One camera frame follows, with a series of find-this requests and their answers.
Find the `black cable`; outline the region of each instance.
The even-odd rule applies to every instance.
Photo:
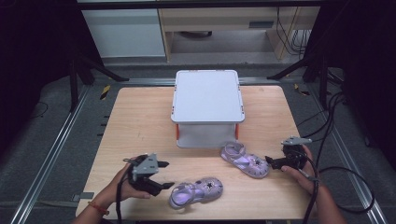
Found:
[[[306,49],[306,46],[308,45],[308,36],[307,36],[307,31],[306,30],[304,30],[303,31],[303,39],[301,40],[301,45],[300,45],[300,48],[302,48],[303,47],[303,42],[304,42],[304,39],[305,39],[305,42],[304,42],[304,50],[300,53],[300,55],[303,55],[304,56],[304,54],[305,54],[305,49]]]
[[[334,105],[331,104],[331,102],[329,102],[329,117],[328,120],[330,120],[329,125],[327,126],[326,132],[323,136],[323,139],[320,143],[320,147],[319,147],[319,151],[318,151],[318,156],[317,156],[317,167],[319,166],[319,159],[320,159],[320,155],[321,152],[323,151],[323,146],[324,143],[326,141],[326,137],[331,133],[331,127],[334,125],[334,112],[335,112],[335,107],[344,101],[344,99],[338,101],[339,97],[341,97],[344,93],[342,91],[337,93],[337,96],[334,98]]]
[[[298,30],[294,31],[293,38],[291,40],[291,47],[295,52],[298,52],[299,57],[301,57],[301,55],[304,54],[306,48],[306,42],[304,42],[306,39],[306,30],[303,30],[303,35],[300,43],[296,44],[296,42],[298,42],[298,34]]]
[[[343,93],[342,93],[341,91],[339,91],[339,92],[337,92],[335,95],[333,95],[332,98],[331,98],[330,101],[329,101],[329,105],[331,104],[332,100],[333,100],[337,95],[339,95],[339,94],[343,94]],[[318,128],[316,131],[314,131],[314,132],[312,132],[312,133],[310,133],[310,134],[307,134],[307,135],[305,135],[305,136],[302,136],[302,138],[308,138],[308,137],[310,137],[310,136],[312,136],[312,135],[314,135],[314,134],[316,134],[316,133],[319,133],[320,131],[322,131],[322,130],[329,124],[330,121],[331,121],[331,114],[329,113],[329,116],[328,116],[328,118],[326,119],[326,122],[325,122],[320,128]]]
[[[122,175],[122,178],[120,182],[117,184],[117,194],[116,194],[116,212],[117,212],[117,223],[121,224],[122,223],[122,217],[121,217],[121,210],[120,210],[120,202],[121,202],[121,188],[122,184],[125,180],[125,176],[128,175],[129,169],[125,171],[125,173]]]
[[[367,183],[367,181],[364,180],[364,178],[363,178],[361,175],[359,175],[359,174],[356,173],[355,171],[349,170],[349,169],[347,169],[347,168],[345,168],[345,167],[341,167],[341,166],[330,166],[330,167],[321,169],[319,172],[322,174],[322,173],[325,173],[326,171],[329,171],[329,170],[342,170],[342,171],[346,171],[346,172],[352,173],[353,175],[357,176],[357,177],[367,186],[367,188],[370,190],[370,193],[371,193],[372,200],[371,200],[369,206],[367,206],[367,207],[364,208],[363,210],[352,210],[352,209],[347,209],[347,208],[342,207],[341,205],[337,204],[337,206],[338,206],[340,209],[342,209],[342,210],[344,210],[344,211],[346,211],[346,212],[349,212],[349,213],[362,214],[362,213],[367,213],[368,211],[370,211],[370,210],[373,208],[374,203],[375,203],[375,194],[374,194],[374,191],[373,191],[373,189],[370,187],[370,185]]]
[[[298,55],[298,54],[296,54],[296,53],[291,53],[291,52],[289,51],[288,45],[287,45],[286,43],[289,44],[289,47],[290,47],[290,43],[289,43],[288,40],[284,41],[283,38],[282,38],[282,36],[280,36],[279,30],[278,30],[279,25],[280,25],[280,27],[282,28],[282,31],[283,31],[283,33],[285,34],[285,36],[287,36],[287,35],[286,35],[286,31],[285,31],[285,29],[283,28],[282,23],[280,22],[279,7],[277,7],[277,8],[276,8],[276,33],[277,33],[277,36],[279,37],[280,41],[282,41],[283,46],[285,47],[285,49],[286,49],[286,51],[288,52],[288,54],[290,54],[290,55]]]
[[[36,119],[36,118],[38,118],[38,117],[43,116],[43,115],[47,112],[47,110],[49,109],[49,105],[47,105],[47,104],[44,103],[44,102],[38,102],[38,104],[43,104],[43,105],[45,105],[45,106],[46,106],[46,109],[45,109],[43,112],[41,112],[41,114],[36,115],[36,116],[33,116],[33,117],[30,117],[30,119]]]
[[[315,179],[312,180],[312,183],[314,185],[314,190],[312,192],[311,200],[309,201],[309,204],[305,210],[304,221],[303,221],[303,223],[306,224],[306,223],[308,223],[308,219],[311,214],[312,208],[314,207],[315,201],[317,200],[317,197],[318,197],[318,188],[319,188],[318,169],[317,169],[317,166],[314,164],[314,162],[309,157],[307,157],[304,153],[301,153],[297,150],[293,150],[293,152],[305,157],[306,160],[309,161],[309,163],[311,163],[312,169],[314,170]]]
[[[300,126],[300,125],[306,123],[307,121],[311,120],[312,118],[316,117],[318,114],[323,113],[323,112],[324,112],[324,110],[319,111],[318,113],[312,115],[311,117],[309,117],[309,118],[307,118],[307,119],[301,121],[301,122],[298,123],[296,126],[298,127],[298,126]]]
[[[312,140],[312,142],[323,141],[324,139],[326,139],[332,133],[332,130],[334,129],[334,122],[332,122],[332,124],[330,124],[330,125],[332,125],[332,127],[330,128],[328,133],[325,133],[325,135],[319,139]]]

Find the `black tripod leg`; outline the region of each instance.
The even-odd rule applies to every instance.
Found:
[[[308,66],[308,64],[311,63],[314,59],[315,59],[315,54],[312,53],[308,56],[303,57],[300,61],[292,64],[291,66],[289,66],[282,72],[280,72],[274,76],[268,77],[267,79],[275,79],[275,80],[281,79],[282,77],[287,76],[288,74],[290,74],[291,72],[293,72],[296,69],[299,69],[300,67]]]
[[[303,81],[313,82],[318,77],[318,72],[321,68],[321,60],[314,59],[313,62],[309,64],[304,72]]]
[[[120,77],[120,76],[108,71],[102,65],[100,65],[100,64],[98,64],[98,63],[96,63],[96,62],[94,62],[94,61],[92,61],[90,59],[88,59],[87,57],[85,57],[83,55],[80,55],[79,58],[81,59],[81,61],[83,63],[95,68],[96,70],[98,70],[99,72],[105,74],[106,76],[113,78],[115,81],[118,81],[118,82],[120,82],[120,81],[129,81],[129,78]]]
[[[328,73],[327,57],[323,56],[321,71],[320,71],[320,82],[319,82],[319,101],[324,109],[327,109],[327,73]]]
[[[77,73],[74,65],[74,61],[69,64],[69,76],[70,76],[70,92],[72,96],[72,104],[70,106],[70,112],[72,112],[78,103],[78,84],[77,84]]]
[[[92,85],[95,78],[93,77],[91,70],[81,60],[75,61],[75,67],[82,83],[84,83],[84,85]]]

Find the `box lid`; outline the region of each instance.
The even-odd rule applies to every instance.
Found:
[[[242,122],[245,112],[236,71],[178,71],[171,119],[184,124]]]

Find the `wooden table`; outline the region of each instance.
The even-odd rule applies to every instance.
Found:
[[[274,159],[284,157],[282,140],[299,136],[288,103],[278,86],[242,86],[246,119],[240,124],[239,140],[248,153]],[[157,153],[170,165],[151,177],[159,183],[195,182],[217,177],[222,196],[211,203],[195,203],[174,210],[168,205],[172,188],[149,200],[128,199],[121,203],[122,218],[132,220],[186,219],[301,219],[308,194],[279,170],[264,179],[253,179],[224,161],[220,149],[178,148],[175,124],[170,119],[173,87],[124,88],[114,104],[106,131],[93,162],[84,192],[98,193],[121,169],[126,158]],[[89,200],[81,200],[79,214]],[[113,204],[106,218],[117,219]]]

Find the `child sandal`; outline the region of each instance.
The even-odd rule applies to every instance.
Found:
[[[169,197],[169,204],[180,209],[192,203],[205,203],[221,196],[223,186],[215,177],[206,177],[192,183],[181,183],[176,186]]]
[[[268,174],[268,162],[254,154],[246,154],[245,146],[241,143],[227,143],[220,156],[253,178],[264,178]]]

